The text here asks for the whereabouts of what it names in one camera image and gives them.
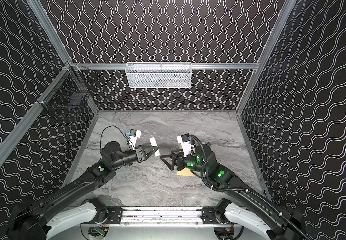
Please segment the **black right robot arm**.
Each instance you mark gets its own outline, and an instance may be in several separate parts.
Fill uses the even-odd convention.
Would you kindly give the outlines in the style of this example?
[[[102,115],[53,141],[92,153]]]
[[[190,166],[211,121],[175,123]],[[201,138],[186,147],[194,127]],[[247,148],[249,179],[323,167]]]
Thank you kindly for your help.
[[[230,197],[218,203],[216,218],[220,223],[239,224],[265,240],[308,239],[300,213],[289,212],[264,198],[233,171],[218,163],[213,151],[185,156],[179,150],[160,159],[171,170],[191,170],[208,188]]]

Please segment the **tan kraft envelope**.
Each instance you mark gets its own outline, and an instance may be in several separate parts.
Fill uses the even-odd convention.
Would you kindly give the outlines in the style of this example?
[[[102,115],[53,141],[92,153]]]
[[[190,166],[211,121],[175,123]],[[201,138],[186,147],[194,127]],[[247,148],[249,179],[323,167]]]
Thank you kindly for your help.
[[[188,168],[184,168],[181,171],[177,171],[177,175],[178,176],[185,176],[185,177],[195,177],[195,175]]]

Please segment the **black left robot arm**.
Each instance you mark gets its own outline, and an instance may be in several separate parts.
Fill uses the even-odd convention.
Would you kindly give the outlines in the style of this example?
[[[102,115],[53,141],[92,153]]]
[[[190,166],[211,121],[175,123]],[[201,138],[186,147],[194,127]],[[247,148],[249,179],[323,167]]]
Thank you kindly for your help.
[[[10,240],[45,240],[50,232],[48,223],[59,212],[80,197],[96,190],[116,175],[116,170],[135,162],[142,163],[158,151],[157,146],[140,145],[134,150],[122,151],[116,141],[108,142],[100,149],[100,160],[80,177],[49,196],[31,203],[13,207],[7,223],[6,234]]]

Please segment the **small glue stick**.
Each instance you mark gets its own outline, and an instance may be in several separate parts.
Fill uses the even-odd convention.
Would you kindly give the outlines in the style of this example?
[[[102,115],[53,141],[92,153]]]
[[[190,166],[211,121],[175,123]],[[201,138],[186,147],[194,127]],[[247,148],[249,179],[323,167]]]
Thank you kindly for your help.
[[[155,150],[154,155],[155,155],[156,157],[159,157],[159,156],[160,156],[160,151],[159,151],[159,147],[158,147],[158,145],[157,145],[157,142],[156,142],[155,137],[150,138],[149,141],[150,141],[151,146],[152,146],[153,149]]]

